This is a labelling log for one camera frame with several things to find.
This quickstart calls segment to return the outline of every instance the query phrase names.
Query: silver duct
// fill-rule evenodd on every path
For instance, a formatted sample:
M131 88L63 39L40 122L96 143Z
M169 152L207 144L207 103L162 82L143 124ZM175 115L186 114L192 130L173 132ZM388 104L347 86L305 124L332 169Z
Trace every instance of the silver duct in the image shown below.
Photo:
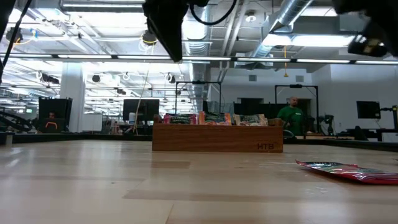
M265 21L264 39L270 31L276 31L282 27L290 26L300 17L303 11L313 2L313 0L285 0L280 10L275 15L269 16ZM260 44L251 54L252 57L266 57L274 46Z
M195 7L195 14L203 21L209 21L209 7ZM183 36L187 40L205 40L208 35L208 26L196 21L190 11L185 15L183 27ZM186 42L185 51L187 55L208 55L209 45L203 42ZM192 81L209 81L210 80L210 64L193 63L190 67L190 76ZM202 110L203 86L193 86L193 97L195 98L198 111Z

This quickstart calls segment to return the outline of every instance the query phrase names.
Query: pillar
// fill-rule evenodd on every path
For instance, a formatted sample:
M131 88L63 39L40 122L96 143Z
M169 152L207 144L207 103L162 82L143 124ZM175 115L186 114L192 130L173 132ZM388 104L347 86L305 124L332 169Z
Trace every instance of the pillar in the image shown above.
M60 98L72 98L69 131L83 131L83 114L85 112L86 75L83 65L78 62L64 62L62 67Z

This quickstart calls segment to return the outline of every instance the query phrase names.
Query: candy wrapper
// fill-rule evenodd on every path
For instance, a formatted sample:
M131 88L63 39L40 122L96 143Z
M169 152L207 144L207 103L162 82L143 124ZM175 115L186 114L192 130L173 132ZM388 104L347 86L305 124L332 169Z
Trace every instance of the candy wrapper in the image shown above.
M232 125L229 113L206 113L201 111L198 118L199 124L205 125Z
M234 120L238 126L268 126L268 120L263 114L239 115L234 114Z
M382 170L347 165L338 162L300 162L298 165L309 167L315 170L327 172L351 180L357 180L367 184L393 184L398 185L398 174Z
M197 124L196 114L165 114L165 124Z

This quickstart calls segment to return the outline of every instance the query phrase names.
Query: wooden crate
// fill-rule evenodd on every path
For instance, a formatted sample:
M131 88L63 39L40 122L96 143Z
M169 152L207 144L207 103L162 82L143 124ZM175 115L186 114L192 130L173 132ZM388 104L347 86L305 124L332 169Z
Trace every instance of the wooden crate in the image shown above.
M155 124L153 151L283 152L282 127Z

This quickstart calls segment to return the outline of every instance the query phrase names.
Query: wooden table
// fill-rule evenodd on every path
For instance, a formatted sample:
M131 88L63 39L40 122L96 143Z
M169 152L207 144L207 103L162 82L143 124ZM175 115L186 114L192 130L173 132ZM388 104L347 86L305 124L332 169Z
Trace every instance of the wooden table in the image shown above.
M336 161L398 172L398 154L285 145L284 152L152 152L151 142L0 148L0 223L397 223L398 187L325 177Z

